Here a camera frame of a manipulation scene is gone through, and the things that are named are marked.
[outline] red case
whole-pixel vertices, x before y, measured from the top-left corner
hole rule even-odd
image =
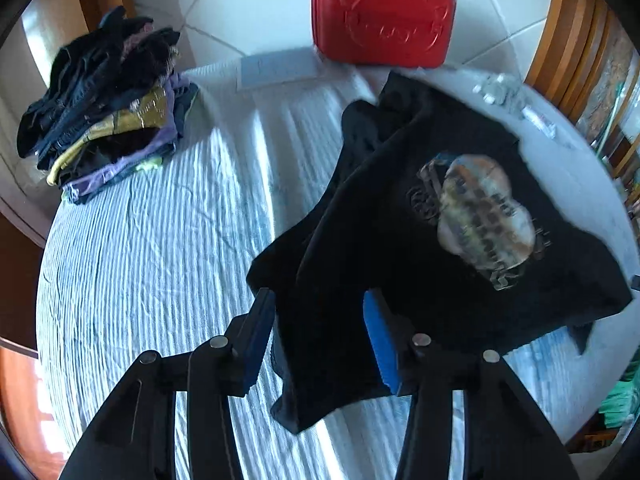
[[[336,61],[434,68],[455,9],[456,0],[311,0],[314,43]]]

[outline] red handbag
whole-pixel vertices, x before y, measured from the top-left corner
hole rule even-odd
[[[314,43],[336,61],[434,68],[455,9],[456,0],[311,0]]]

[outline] tiled floor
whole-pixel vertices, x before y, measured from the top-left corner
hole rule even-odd
[[[134,0],[182,31],[180,68],[312,43],[310,0]],[[524,78],[550,0],[457,0],[447,60]]]

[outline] orange floor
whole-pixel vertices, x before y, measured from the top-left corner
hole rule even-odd
[[[56,480],[68,451],[51,414],[40,364],[0,348],[0,405],[14,446],[38,480]]]

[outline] black t-shirt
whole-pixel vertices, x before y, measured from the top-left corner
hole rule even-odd
[[[595,236],[568,222],[501,124],[427,85],[392,73],[378,106],[343,113],[344,146],[325,194],[252,263],[252,290],[276,293],[274,368],[284,380],[271,413],[293,433],[336,408],[385,396],[362,316],[379,287],[396,314],[444,346],[504,354],[564,325],[618,313],[632,299]],[[486,155],[544,233],[515,285],[496,290],[446,251],[417,214],[418,171],[440,153]]]

